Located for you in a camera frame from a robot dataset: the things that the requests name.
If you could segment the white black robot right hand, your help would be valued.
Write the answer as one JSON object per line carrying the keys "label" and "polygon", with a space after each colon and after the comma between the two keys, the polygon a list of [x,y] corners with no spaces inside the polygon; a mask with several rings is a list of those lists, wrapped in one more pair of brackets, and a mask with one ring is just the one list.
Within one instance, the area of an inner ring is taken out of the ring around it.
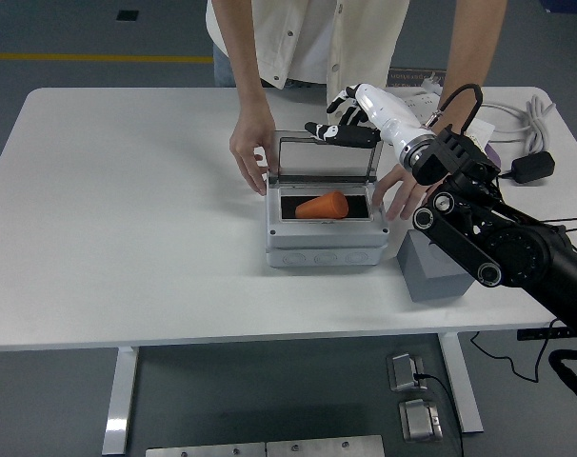
{"label": "white black robot right hand", "polygon": [[338,125],[307,122],[305,130],[328,144],[360,149],[384,141],[399,151],[409,151],[426,147],[434,139],[402,99],[382,89],[369,84],[348,86],[330,102],[327,113],[334,113],[345,101],[351,105]]}

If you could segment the person's right hand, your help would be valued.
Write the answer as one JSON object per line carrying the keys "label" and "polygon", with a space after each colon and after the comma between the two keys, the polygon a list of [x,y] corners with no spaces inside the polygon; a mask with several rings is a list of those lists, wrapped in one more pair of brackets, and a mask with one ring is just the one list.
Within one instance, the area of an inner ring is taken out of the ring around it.
{"label": "person's right hand", "polygon": [[253,191],[262,196],[267,193],[265,176],[271,165],[274,132],[275,122],[267,100],[247,101],[240,108],[229,139],[229,151],[242,177]]}

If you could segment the person's left hand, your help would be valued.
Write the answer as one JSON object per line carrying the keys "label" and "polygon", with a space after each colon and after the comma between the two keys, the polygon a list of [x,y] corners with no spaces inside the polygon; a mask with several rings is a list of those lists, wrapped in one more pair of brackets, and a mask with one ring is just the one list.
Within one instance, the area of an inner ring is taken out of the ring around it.
{"label": "person's left hand", "polygon": [[442,181],[429,186],[421,185],[409,171],[397,164],[387,175],[378,181],[371,201],[375,207],[380,207],[384,203],[384,197],[387,192],[397,187],[394,197],[386,211],[386,219],[389,222],[394,221],[396,218],[407,220],[422,203],[428,200],[441,184]]}

